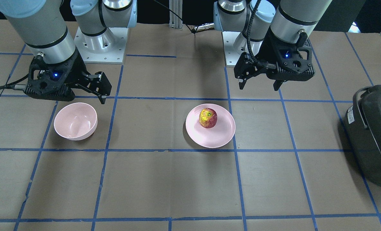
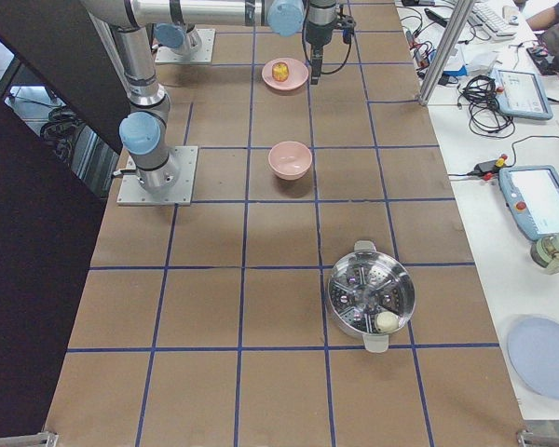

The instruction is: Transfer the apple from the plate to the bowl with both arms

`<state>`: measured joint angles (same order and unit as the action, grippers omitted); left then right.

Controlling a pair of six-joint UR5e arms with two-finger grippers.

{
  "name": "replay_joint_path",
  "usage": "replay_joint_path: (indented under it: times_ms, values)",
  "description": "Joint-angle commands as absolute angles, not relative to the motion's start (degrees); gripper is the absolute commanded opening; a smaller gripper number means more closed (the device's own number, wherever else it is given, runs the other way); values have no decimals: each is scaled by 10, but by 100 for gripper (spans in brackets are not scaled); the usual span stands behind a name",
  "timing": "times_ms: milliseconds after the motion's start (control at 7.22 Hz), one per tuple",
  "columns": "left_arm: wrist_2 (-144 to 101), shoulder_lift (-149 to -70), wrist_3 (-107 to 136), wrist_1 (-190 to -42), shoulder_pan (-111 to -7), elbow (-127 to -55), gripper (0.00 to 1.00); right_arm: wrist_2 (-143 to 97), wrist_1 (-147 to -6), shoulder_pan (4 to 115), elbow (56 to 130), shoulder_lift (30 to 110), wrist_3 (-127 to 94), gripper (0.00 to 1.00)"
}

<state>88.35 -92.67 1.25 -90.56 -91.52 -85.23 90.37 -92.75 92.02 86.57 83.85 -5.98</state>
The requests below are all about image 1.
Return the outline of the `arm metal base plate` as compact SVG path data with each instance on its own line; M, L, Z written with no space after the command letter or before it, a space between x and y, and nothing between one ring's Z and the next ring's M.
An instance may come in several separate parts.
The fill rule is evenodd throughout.
M129 28L107 28L95 37L84 35L80 28L74 42L86 64L123 64Z
M241 32L223 31L226 67L234 67L243 52L249 53L247 40Z

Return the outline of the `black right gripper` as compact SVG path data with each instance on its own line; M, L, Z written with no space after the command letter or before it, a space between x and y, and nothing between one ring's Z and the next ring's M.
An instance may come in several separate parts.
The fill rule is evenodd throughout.
M110 96L112 85L104 72L91 75L76 48L63 62L48 64L47 55L41 51L32 59L27 83L23 92L27 96L44 100L74 100L72 88L82 89L97 96L105 104Z

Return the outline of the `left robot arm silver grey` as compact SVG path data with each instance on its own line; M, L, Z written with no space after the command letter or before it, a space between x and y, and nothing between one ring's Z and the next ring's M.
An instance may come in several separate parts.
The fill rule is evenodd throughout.
M233 74L243 89L260 74L274 80L278 91L288 81L308 81L315 71L309 35L330 5L330 0L218 0L214 28L237 32L245 40Z

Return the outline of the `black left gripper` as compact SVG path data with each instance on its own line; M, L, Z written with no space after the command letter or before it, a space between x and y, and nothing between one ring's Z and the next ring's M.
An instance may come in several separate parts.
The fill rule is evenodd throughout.
M270 32L255 56L257 62L248 53L240 54L233 68L234 76L239 81L239 89L243 90L247 80L262 73L275 80L274 91L278 91L287 81L310 80L315 75L312 47L303 28L299 29L297 35L297 41L287 43Z

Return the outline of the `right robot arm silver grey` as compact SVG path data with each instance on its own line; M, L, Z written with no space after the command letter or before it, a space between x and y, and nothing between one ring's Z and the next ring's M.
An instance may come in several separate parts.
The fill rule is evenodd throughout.
M72 101L74 88L104 104L112 85L102 71L91 74L85 62L121 63L123 30L137 23L136 0L72 0L80 33L72 37L60 13L62 0L0 0L0 12L33 54L28 73L0 90L22 91L31 98Z

